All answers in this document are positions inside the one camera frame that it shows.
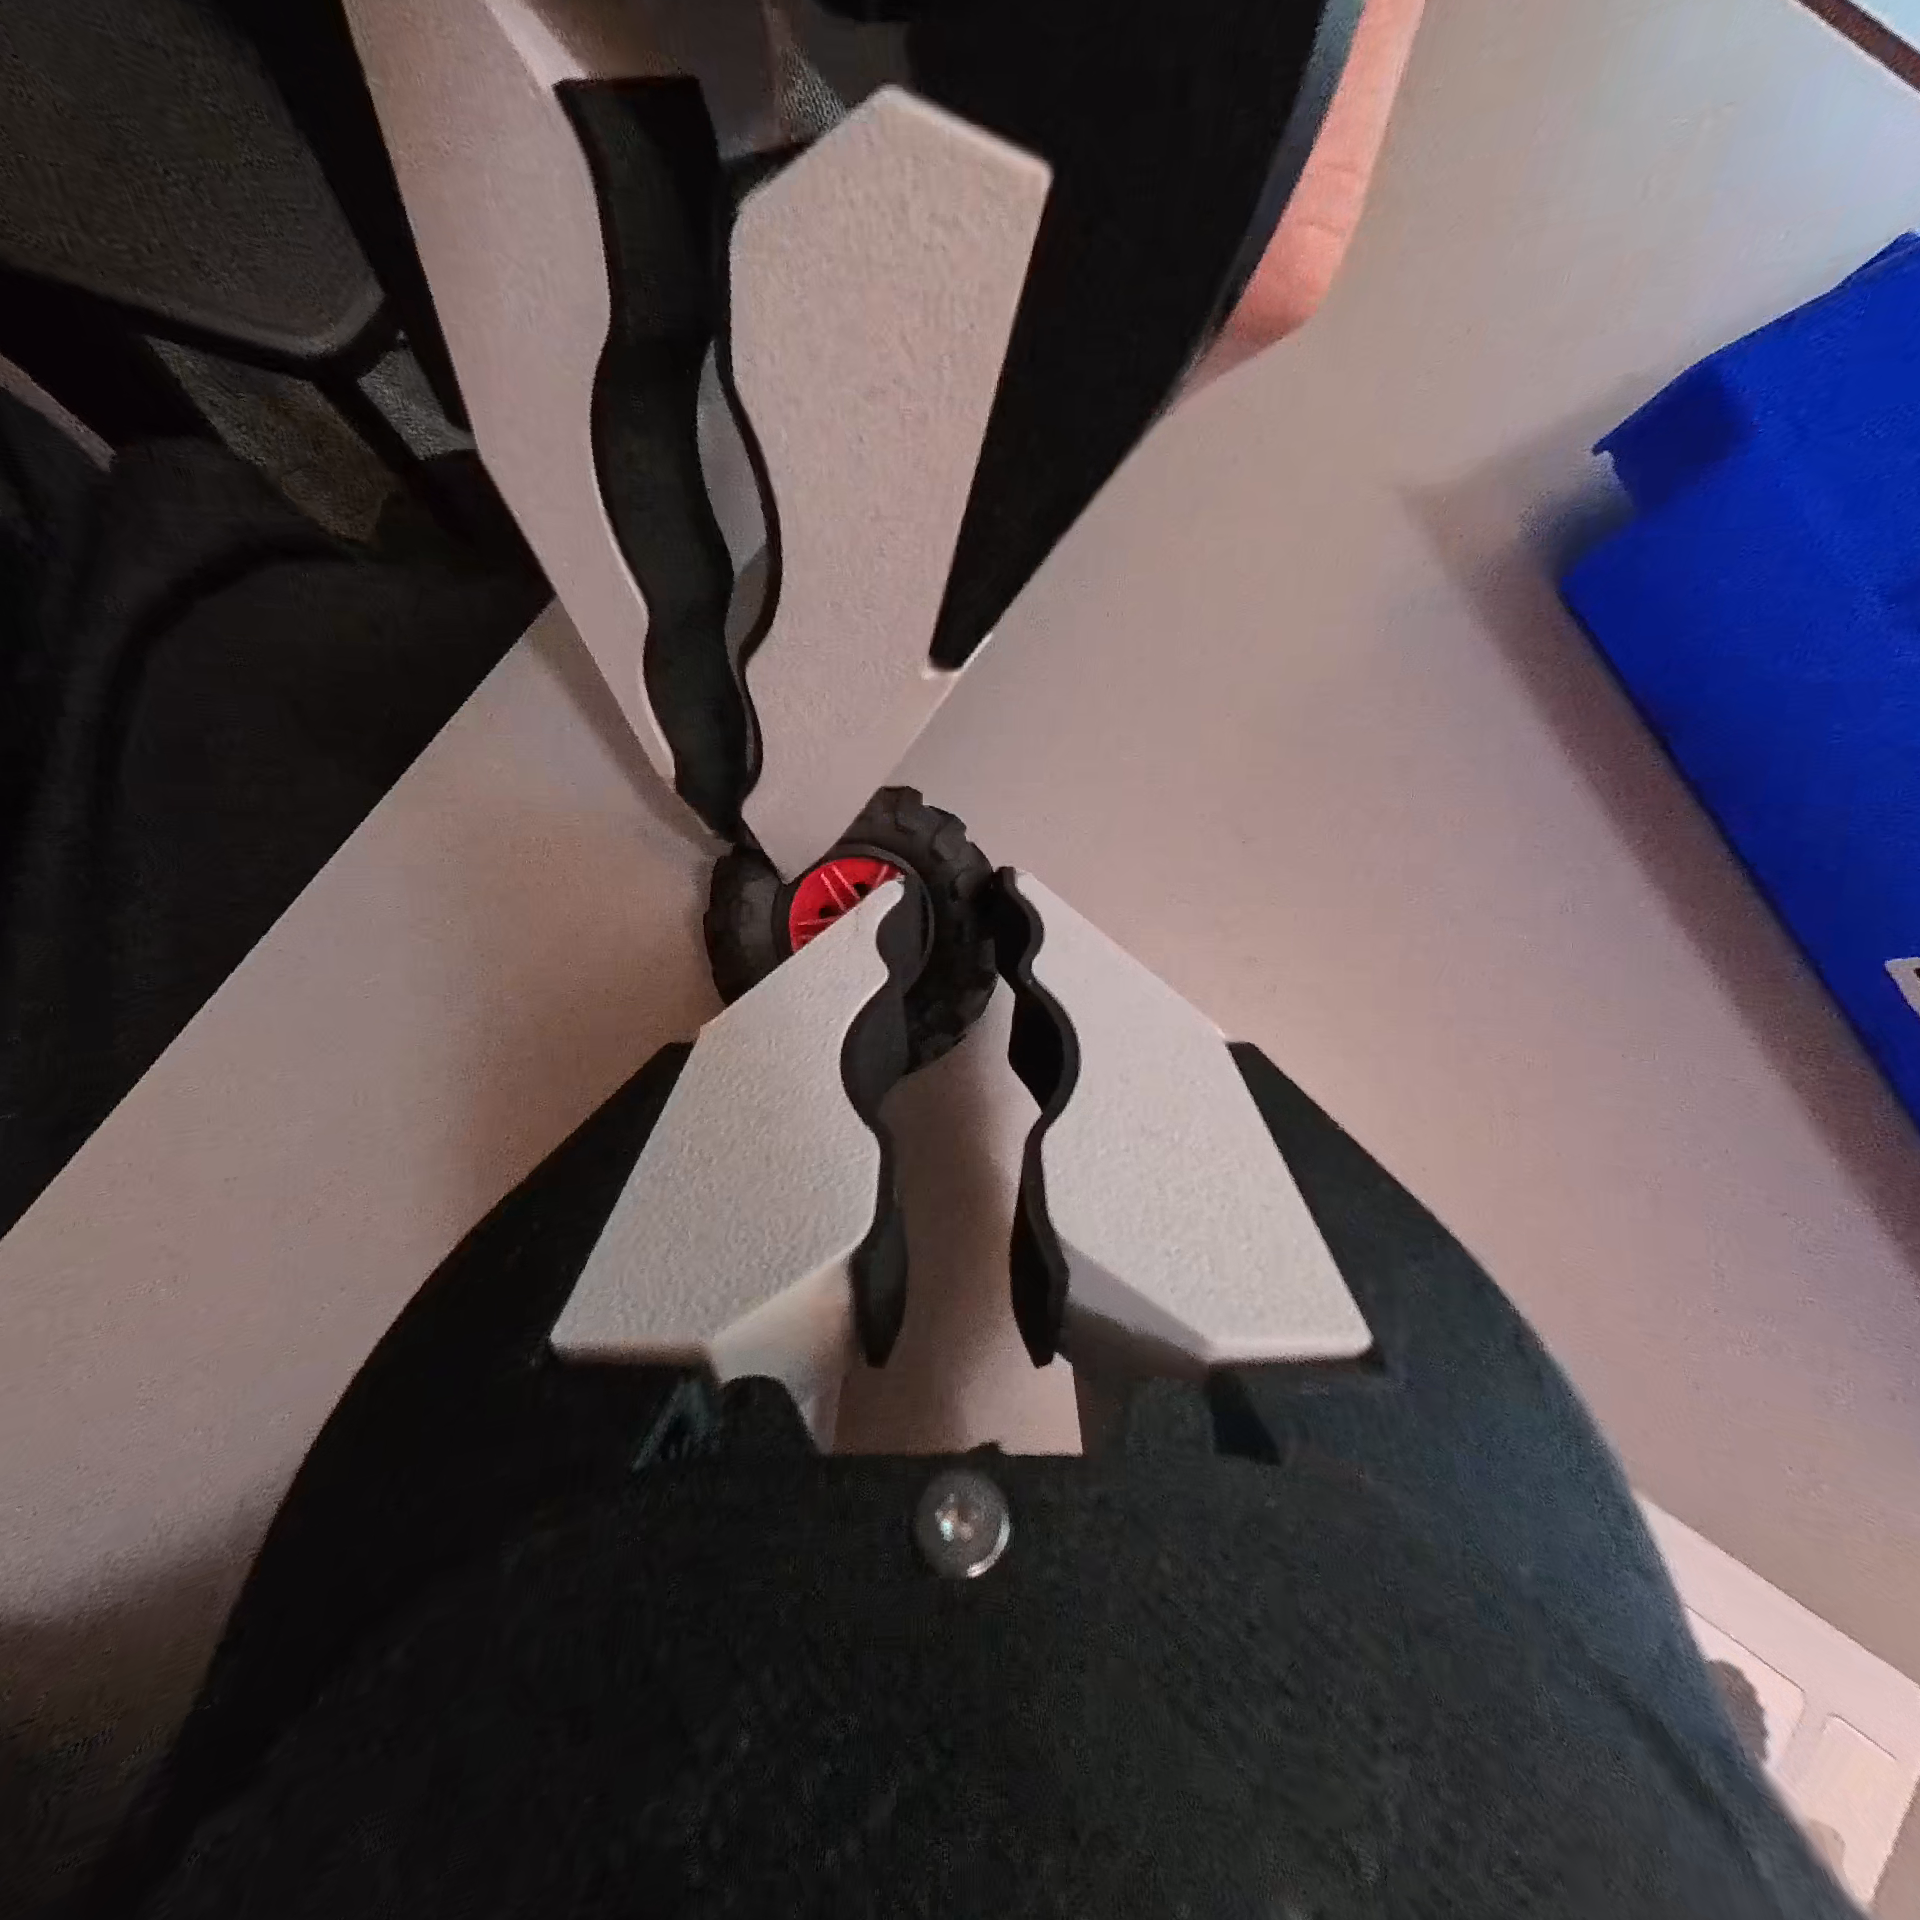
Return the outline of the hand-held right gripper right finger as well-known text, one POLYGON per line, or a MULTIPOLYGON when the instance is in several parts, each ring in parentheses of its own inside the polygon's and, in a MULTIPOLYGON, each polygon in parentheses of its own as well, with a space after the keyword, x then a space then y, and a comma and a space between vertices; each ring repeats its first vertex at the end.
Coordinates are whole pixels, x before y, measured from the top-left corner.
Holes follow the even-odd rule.
POLYGON ((1011 1287, 1083 1453, 1143 1383, 1367 1360, 1376 1340, 1217 1022, 1032 871, 996 872, 1024 1139, 1011 1287))

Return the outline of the person's black clothing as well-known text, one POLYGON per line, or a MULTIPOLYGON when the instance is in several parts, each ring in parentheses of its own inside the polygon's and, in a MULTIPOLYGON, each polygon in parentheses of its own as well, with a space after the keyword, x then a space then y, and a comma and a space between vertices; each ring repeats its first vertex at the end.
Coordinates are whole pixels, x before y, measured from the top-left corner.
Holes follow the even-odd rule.
POLYGON ((2 1229, 552 599, 514 532, 339 540, 215 439, 4 395, 2 1229))

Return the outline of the person's left hand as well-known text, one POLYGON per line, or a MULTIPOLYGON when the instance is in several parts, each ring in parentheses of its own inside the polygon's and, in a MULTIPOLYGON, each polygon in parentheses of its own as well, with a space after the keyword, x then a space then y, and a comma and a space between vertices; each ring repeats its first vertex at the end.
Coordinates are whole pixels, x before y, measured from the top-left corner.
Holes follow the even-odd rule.
POLYGON ((1298 334, 1353 245, 1425 3, 1360 6, 1348 59, 1280 221, 1184 395, 1298 334))

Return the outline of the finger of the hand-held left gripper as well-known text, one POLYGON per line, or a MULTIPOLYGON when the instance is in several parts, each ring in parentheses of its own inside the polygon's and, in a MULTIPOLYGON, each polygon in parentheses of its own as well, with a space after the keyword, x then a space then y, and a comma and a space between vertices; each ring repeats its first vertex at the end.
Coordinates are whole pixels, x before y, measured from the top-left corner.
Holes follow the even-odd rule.
POLYGON ((778 151, 763 4, 348 4, 490 476, 647 758, 760 848, 778 511, 729 237, 778 151))
POLYGON ((740 815, 786 879, 954 681, 932 632, 1050 185, 1045 160, 880 87, 737 214, 727 345, 778 551, 740 815))

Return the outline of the blue storage bin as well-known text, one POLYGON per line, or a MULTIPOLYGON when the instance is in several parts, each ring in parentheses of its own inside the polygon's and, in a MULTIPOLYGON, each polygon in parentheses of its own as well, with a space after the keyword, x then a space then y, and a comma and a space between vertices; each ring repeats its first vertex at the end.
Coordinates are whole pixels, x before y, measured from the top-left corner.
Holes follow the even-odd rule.
POLYGON ((1917 1116, 1917 236, 1597 444, 1560 591, 1917 1116))

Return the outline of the grey desk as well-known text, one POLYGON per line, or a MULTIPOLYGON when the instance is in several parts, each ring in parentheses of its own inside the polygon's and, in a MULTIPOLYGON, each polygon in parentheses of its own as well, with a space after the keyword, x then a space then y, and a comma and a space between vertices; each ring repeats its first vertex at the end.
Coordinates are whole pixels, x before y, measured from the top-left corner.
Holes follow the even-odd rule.
MULTIPOLYGON (((1799 4, 1428 4, 1329 305, 1179 408, 904 775, 1251 1040, 1629 1478, 1916 1671, 1916 1139, 1563 613, 1591 445, 1916 225, 1799 4)), ((204 1659, 359 1361, 711 1003, 548 615, 4 1240, 4 1629, 204 1659)))

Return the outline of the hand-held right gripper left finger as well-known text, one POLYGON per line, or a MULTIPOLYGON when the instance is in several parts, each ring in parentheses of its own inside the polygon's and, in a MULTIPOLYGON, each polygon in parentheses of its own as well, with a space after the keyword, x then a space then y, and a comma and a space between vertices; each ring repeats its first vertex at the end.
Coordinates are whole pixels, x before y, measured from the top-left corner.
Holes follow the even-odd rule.
POLYGON ((553 1326, 565 1360, 783 1385, 831 1447, 843 1385, 906 1318, 906 1217, 882 1113, 907 1073, 929 947, 888 879, 693 1041, 553 1326))

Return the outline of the small red rim toy wheel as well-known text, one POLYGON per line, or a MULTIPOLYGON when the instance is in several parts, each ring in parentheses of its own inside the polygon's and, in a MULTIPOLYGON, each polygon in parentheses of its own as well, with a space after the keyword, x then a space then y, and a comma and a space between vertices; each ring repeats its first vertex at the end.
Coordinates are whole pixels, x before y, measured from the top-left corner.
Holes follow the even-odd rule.
POLYGON ((761 985, 888 879, 907 879, 919 892, 929 926, 924 968, 904 993, 907 1071, 939 1062, 984 1017, 996 988, 995 868, 965 823, 913 785, 874 793, 848 833, 793 879, 755 848, 716 861, 704 944, 723 1003, 761 985))

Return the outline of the grey mesh office chair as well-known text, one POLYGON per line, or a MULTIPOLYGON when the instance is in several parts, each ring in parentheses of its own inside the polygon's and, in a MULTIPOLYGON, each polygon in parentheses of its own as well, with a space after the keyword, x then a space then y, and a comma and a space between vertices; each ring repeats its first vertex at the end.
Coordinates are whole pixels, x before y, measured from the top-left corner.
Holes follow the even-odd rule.
POLYGON ((4 3, 2 216, 4 361, 108 451, 213 437, 155 345, 204 351, 527 560, 477 455, 417 453, 368 390, 402 347, 468 428, 345 4, 4 3))

